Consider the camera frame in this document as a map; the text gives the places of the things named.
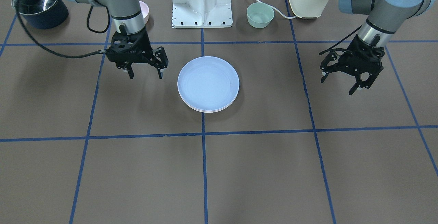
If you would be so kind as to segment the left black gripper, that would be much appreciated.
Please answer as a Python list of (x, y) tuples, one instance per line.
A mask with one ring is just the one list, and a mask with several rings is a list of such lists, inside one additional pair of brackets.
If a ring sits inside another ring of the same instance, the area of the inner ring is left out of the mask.
[[(332, 46), (320, 54), (328, 55), (320, 65), (322, 70), (321, 83), (325, 81), (329, 74), (334, 72), (344, 72), (355, 77), (355, 84), (349, 90), (349, 95), (353, 95), (358, 88), (369, 89), (378, 75), (383, 71), (382, 58), (384, 49), (365, 43), (359, 36), (355, 36), (346, 49)], [(369, 76), (362, 80), (361, 75), (367, 73)]]

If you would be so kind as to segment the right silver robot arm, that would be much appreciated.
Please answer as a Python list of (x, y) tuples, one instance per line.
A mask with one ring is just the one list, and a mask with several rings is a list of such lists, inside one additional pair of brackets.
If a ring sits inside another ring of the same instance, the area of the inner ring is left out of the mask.
[(105, 55), (117, 68), (127, 71), (130, 79), (134, 76), (134, 63), (149, 64), (157, 69), (159, 78), (163, 77), (163, 71), (168, 66), (168, 58), (163, 47), (153, 49), (151, 46), (139, 0), (70, 1), (108, 9), (116, 31)]

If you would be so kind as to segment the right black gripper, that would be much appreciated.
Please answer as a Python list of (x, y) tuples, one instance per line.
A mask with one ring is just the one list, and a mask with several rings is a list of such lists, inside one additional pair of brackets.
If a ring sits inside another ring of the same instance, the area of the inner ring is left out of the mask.
[(109, 61), (126, 71), (130, 79), (134, 78), (133, 63), (146, 63), (156, 68), (159, 79), (168, 67), (168, 57), (163, 46), (152, 49), (146, 26), (134, 34), (114, 32), (111, 44), (105, 54)]

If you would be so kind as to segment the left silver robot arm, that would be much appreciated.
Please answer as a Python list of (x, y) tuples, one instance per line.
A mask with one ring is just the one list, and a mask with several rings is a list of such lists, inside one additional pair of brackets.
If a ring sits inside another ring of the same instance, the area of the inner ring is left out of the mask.
[(352, 32), (354, 38), (345, 49), (337, 45), (324, 50), (320, 64), (323, 83), (329, 74), (343, 72), (355, 78), (349, 90), (370, 88), (383, 71), (384, 47), (409, 18), (433, 7), (436, 0), (338, 0), (338, 9), (346, 14), (366, 15), (365, 22)]

